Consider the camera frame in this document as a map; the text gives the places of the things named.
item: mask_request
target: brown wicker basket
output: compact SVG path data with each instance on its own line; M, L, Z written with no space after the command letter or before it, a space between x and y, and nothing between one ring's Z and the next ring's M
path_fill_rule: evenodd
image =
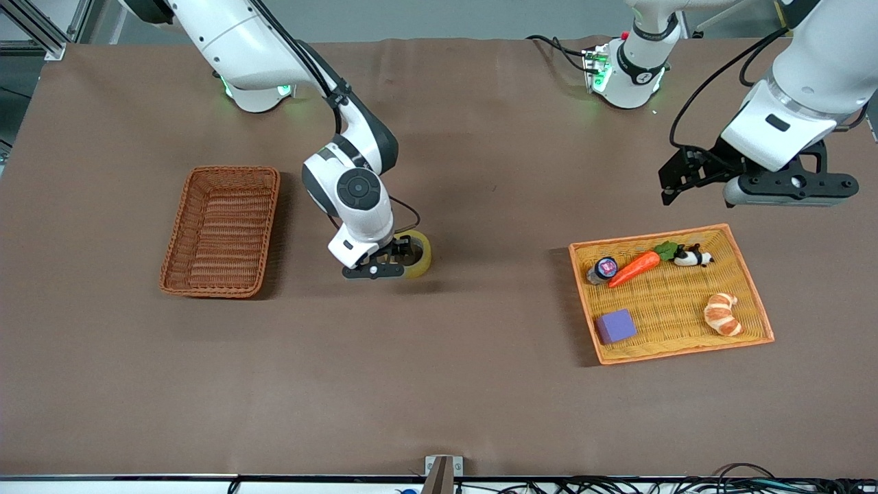
M685 245L700 243L702 251L710 252L716 262L706 268L680 267L663 262L613 288L606 284L595 286L586 281L586 271L598 259L611 256L619 266L624 266L667 240ZM762 300L729 225L572 243L570 257L588 330L601 364L659 359L774 341ZM744 331L737 336L721 336L704 322L703 310L708 298L718 292L734 294L738 298L732 312ZM620 309L628 309L631 313L637 335L604 345L595 319Z
M280 174L269 167L204 166L189 174L159 288L191 297L259 291Z

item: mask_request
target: floor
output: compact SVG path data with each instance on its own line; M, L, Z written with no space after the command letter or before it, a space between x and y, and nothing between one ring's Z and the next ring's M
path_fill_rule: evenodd
M521 39L540 33L561 39L616 35L630 29L631 10L622 0L265 0L297 38L312 42L374 41L387 38ZM115 1L101 12L91 41L98 44L189 43L180 33L161 31L122 14ZM690 29L718 11L687 14ZM761 37L779 25L772 0L753 5L711 27L707 37ZM0 24L0 40L20 38ZM43 61L0 53L0 87L32 94ZM14 142L28 100L0 91L0 138Z

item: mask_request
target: blue cube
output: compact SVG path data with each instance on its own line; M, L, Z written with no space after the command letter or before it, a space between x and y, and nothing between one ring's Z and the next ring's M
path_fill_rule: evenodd
M615 343L637 334L634 320L627 309L617 310L598 317L598 332L604 345Z

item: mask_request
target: toy carrot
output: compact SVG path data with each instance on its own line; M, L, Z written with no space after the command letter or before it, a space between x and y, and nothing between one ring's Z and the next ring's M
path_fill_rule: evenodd
M625 281L628 281L638 274L647 272L655 266L661 264L662 261L673 259L674 252L677 251L677 244L674 242L664 242L656 245L651 251L640 254L619 273L609 281L609 287L618 287Z

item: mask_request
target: toy panda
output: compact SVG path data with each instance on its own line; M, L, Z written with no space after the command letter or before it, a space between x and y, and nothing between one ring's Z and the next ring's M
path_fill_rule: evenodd
M678 245L677 251L673 254L673 263L676 265L700 265L707 267L709 263L714 262L713 256L709 252L701 252L701 245L696 243L692 247L686 249L685 245Z

